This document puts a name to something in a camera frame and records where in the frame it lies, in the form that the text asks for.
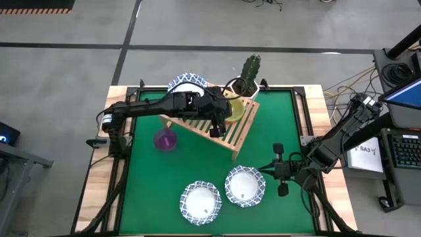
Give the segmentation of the grey side desk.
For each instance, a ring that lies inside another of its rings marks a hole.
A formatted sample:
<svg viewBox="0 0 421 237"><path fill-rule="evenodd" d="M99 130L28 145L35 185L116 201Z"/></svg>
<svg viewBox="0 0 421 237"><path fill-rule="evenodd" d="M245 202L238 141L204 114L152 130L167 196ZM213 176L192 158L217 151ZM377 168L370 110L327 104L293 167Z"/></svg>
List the grey side desk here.
<svg viewBox="0 0 421 237"><path fill-rule="evenodd" d="M2 143L0 143L0 155L11 162L9 167L12 170L11 179L4 191L4 198L2 199L2 194L0 195L0 237L4 237L33 165L39 164L45 169L50 169L53 166L53 160L32 155Z"/></svg>

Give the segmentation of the green cactus plant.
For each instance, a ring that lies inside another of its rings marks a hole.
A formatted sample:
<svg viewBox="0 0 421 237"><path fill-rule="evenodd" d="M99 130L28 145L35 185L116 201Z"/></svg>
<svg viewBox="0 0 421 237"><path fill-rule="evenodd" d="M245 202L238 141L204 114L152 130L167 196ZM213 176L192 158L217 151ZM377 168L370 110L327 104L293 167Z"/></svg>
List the green cactus plant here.
<svg viewBox="0 0 421 237"><path fill-rule="evenodd" d="M255 80L260 68L260 55L253 54L243 64L240 78Z"/></svg>

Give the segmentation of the yellow plastic bowl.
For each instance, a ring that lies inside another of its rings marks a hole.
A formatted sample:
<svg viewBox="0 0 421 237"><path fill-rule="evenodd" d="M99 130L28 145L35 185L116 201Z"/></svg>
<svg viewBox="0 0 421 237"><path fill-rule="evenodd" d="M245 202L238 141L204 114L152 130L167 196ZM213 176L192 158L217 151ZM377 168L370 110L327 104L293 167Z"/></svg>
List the yellow plastic bowl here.
<svg viewBox="0 0 421 237"><path fill-rule="evenodd" d="M223 92L223 95L225 98L228 99L232 111L232 115L226 118L225 121L231 124L241 120L245 112L245 106L243 104L242 98L238 97L237 94L229 90L225 90Z"/></svg>

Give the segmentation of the blue patterned paper bowl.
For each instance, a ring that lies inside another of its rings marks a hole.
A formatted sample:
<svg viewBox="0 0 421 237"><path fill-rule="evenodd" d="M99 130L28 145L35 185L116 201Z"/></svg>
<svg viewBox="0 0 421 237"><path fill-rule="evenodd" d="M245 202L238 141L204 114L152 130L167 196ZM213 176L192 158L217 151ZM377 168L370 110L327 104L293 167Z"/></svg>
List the blue patterned paper bowl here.
<svg viewBox="0 0 421 237"><path fill-rule="evenodd" d="M241 208L248 208L262 201L266 180L255 167L239 165L228 173L224 189L231 203Z"/></svg>
<svg viewBox="0 0 421 237"><path fill-rule="evenodd" d="M188 184L180 196L180 213L189 223L203 226L213 222L222 207L222 198L211 182L197 180Z"/></svg>

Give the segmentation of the wooden slatted shelf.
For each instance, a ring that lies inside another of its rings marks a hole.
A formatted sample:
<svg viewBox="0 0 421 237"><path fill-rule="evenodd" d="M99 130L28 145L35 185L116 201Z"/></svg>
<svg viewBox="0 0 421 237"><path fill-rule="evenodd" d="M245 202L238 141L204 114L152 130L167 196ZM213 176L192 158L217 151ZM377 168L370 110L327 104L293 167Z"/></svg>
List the wooden slatted shelf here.
<svg viewBox="0 0 421 237"><path fill-rule="evenodd" d="M209 130L211 129L211 121L209 120L186 120L178 118L170 118L166 115L160 115L160 120L165 128L170 128L173 124L177 124L182 128L185 128L199 136L202 136L222 147L225 147L232 151L232 161L237 159L240 149L247 137L247 134L251 128L251 125L255 119L256 113L260 107L260 104L241 97L240 100L245 106L245 112L242 118L237 122L226 122L227 132L222 138L210 137Z"/></svg>

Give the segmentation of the black table frame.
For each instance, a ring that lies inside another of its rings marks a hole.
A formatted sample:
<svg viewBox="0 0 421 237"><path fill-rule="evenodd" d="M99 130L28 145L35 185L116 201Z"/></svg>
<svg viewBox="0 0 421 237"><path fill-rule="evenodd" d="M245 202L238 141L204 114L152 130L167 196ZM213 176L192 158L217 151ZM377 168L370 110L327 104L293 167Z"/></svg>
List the black table frame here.
<svg viewBox="0 0 421 237"><path fill-rule="evenodd" d="M105 106L109 107L109 105L122 100L134 101L139 99L143 92L163 93L165 91L166 86L111 86ZM262 95L264 92L289 92L291 94L294 119L298 122L298 131L301 136L322 136L331 128L324 92L320 85L261 86L259 94ZM106 158L89 168L70 230L72 234L81 232L89 225L104 206L107 198L111 196L117 183L124 178L123 172L127 171L129 166L129 159ZM330 174L323 174L320 184L325 189L326 196L338 215L351 228L356 229L357 223L343 171L334 170ZM122 210L122 205L123 194L118 194L110 209L101 219L95 230L96 233L111 232L117 228L117 216Z"/></svg>

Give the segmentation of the grey equipment cart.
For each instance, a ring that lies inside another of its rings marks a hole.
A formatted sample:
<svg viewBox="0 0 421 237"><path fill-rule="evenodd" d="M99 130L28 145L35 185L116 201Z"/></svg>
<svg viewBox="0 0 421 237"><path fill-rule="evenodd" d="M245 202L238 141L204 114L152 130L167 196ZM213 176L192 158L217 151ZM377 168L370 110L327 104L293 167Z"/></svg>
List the grey equipment cart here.
<svg viewBox="0 0 421 237"><path fill-rule="evenodd" d="M421 78L421 52L404 52L393 60L387 57L387 52L387 49L381 49L373 53L384 93L405 82ZM421 110L385 104L393 122L393 128L383 128L379 133L384 149L382 163L386 178L383 185L385 197L390 204L389 208L383 210L388 213L403 205L421 206L421 170L397 168L393 162L390 142L392 134L421 137Z"/></svg>

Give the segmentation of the black floor mat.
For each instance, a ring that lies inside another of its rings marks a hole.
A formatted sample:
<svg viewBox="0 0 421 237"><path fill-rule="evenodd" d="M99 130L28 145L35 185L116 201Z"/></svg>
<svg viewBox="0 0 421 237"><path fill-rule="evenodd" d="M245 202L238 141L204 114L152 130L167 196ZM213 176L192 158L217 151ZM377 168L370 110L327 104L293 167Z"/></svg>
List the black floor mat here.
<svg viewBox="0 0 421 237"><path fill-rule="evenodd" d="M75 0L0 0L0 9L72 9Z"/></svg>

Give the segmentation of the green table mat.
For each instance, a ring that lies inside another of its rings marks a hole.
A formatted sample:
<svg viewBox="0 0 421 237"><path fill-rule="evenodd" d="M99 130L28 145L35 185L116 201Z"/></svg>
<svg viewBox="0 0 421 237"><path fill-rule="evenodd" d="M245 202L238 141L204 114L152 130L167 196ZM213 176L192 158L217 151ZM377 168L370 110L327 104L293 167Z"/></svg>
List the green table mat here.
<svg viewBox="0 0 421 237"><path fill-rule="evenodd" d="M134 146L120 232L123 234L311 234L315 227L304 208L308 197L295 183L280 197L278 182L266 176L262 201L241 208L222 198L217 218L196 226L182 217L180 196L188 184L202 180L220 192L229 171L238 165L263 167L274 158L272 146L284 146L284 159L299 151L299 135L289 92L260 92L258 111L237 157L232 152L185 128L175 126L178 142L168 152L158 150L153 136L162 128L159 117L136 122Z"/></svg>

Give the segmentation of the white paper label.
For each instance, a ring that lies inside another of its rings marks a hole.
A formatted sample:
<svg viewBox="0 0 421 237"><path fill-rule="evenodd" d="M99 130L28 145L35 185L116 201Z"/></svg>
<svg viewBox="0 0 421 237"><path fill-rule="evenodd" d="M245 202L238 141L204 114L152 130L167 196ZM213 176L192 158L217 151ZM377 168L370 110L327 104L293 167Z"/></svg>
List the white paper label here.
<svg viewBox="0 0 421 237"><path fill-rule="evenodd" d="M383 173L378 138L370 138L347 152L349 168Z"/></svg>

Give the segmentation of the orange black hazard tape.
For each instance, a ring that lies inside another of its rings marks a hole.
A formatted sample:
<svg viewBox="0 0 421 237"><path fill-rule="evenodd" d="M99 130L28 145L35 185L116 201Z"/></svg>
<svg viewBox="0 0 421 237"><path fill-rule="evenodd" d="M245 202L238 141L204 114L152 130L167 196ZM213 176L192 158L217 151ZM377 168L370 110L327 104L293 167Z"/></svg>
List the orange black hazard tape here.
<svg viewBox="0 0 421 237"><path fill-rule="evenodd" d="M69 14L71 9L0 9L0 15L12 14Z"/></svg>

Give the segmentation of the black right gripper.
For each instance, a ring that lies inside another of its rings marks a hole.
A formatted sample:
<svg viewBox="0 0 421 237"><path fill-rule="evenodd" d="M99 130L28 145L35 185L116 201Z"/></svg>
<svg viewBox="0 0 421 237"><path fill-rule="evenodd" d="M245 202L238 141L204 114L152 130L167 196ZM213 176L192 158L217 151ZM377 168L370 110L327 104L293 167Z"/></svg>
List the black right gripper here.
<svg viewBox="0 0 421 237"><path fill-rule="evenodd" d="M280 181L278 186L278 195L284 197L289 193L289 186L287 181L291 178L291 163L289 161L283 160L284 146L281 143L274 143L273 151L276 154L276 159L274 165L265 165L258 168L259 172L264 174L269 174L270 176L275 176L275 179Z"/></svg>

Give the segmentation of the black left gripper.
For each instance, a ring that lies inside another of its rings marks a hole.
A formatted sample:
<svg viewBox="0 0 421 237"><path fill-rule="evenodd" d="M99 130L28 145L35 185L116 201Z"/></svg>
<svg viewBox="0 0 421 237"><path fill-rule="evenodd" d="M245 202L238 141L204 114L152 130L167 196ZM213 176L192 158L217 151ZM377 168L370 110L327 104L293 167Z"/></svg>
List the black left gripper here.
<svg viewBox="0 0 421 237"><path fill-rule="evenodd" d="M232 108L228 100L215 99L210 95L199 98L199 119L210 120L210 137L219 138L226 133L226 119L232 115Z"/></svg>

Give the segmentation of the purple plastic bowl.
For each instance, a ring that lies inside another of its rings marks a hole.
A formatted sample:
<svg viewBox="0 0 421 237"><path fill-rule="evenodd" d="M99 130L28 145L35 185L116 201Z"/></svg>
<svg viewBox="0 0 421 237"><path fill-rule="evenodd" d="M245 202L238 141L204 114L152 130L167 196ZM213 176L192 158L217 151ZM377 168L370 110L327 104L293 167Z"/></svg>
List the purple plastic bowl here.
<svg viewBox="0 0 421 237"><path fill-rule="evenodd" d="M169 129L163 128L155 133L153 136L154 146L161 151L170 151L176 147L177 144L177 135L176 133Z"/></svg>

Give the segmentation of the black backlit keyboard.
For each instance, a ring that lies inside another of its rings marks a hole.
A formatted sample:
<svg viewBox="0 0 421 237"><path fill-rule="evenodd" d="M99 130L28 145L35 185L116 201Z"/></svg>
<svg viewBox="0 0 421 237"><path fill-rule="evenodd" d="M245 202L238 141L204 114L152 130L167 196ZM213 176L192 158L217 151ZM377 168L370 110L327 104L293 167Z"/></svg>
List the black backlit keyboard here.
<svg viewBox="0 0 421 237"><path fill-rule="evenodd" d="M397 168L421 170L420 136L392 134L390 142L393 162Z"/></svg>

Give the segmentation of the black device with blue light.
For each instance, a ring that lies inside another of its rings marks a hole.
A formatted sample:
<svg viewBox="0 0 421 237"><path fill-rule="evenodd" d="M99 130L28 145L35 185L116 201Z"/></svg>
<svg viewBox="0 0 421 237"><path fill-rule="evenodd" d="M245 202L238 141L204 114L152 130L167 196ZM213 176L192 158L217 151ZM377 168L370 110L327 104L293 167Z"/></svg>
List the black device with blue light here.
<svg viewBox="0 0 421 237"><path fill-rule="evenodd" d="M0 122L0 143L14 146L20 136L20 131Z"/></svg>

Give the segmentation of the black side clamp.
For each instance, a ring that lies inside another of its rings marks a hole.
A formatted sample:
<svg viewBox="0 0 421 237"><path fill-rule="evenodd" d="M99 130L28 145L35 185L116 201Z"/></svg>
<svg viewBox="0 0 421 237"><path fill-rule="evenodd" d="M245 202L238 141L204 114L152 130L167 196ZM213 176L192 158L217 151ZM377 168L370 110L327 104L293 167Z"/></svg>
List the black side clamp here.
<svg viewBox="0 0 421 237"><path fill-rule="evenodd" d="M108 147L109 139L104 138L104 137L95 137L95 138L86 140L86 144L94 149L100 148L100 147Z"/></svg>

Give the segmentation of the laptop with blue screen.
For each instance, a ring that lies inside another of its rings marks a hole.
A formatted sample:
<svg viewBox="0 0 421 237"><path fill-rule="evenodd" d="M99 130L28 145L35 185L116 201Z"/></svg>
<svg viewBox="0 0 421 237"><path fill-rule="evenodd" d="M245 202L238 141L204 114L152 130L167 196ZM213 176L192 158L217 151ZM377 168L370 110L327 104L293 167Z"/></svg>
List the laptop with blue screen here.
<svg viewBox="0 0 421 237"><path fill-rule="evenodd" d="M393 88L378 98L379 101L421 110L421 78L405 82Z"/></svg>

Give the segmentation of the black frame pole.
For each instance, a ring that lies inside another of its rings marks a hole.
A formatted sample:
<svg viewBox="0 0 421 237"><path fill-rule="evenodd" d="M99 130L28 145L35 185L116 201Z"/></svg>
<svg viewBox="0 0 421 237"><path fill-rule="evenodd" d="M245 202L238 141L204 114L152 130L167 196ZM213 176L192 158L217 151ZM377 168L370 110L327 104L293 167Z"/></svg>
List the black frame pole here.
<svg viewBox="0 0 421 237"><path fill-rule="evenodd" d="M407 50L411 45L421 39L421 24L418 25L411 33L405 36L397 45L392 47L387 53L389 59L396 59L401 53Z"/></svg>

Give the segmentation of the blue patterned plate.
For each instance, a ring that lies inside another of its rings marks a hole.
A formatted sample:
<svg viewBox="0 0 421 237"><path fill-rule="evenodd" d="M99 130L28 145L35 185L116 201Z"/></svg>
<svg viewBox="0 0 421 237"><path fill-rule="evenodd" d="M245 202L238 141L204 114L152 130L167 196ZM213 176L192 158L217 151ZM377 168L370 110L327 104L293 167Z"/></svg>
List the blue patterned plate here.
<svg viewBox="0 0 421 237"><path fill-rule="evenodd" d="M200 96L204 96L204 89L208 86L208 82L200 75L186 72L175 77L168 83L167 92L196 92Z"/></svg>

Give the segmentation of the white plant pot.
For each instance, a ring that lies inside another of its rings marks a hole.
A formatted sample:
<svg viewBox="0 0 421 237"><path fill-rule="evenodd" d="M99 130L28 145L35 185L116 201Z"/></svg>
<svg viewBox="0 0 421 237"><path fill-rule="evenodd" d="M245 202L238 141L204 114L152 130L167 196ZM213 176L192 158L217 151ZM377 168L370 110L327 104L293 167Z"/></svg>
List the white plant pot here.
<svg viewBox="0 0 421 237"><path fill-rule="evenodd" d="M260 91L259 85L255 80L241 79L240 77L237 77L229 87L235 94L252 101L256 99Z"/></svg>

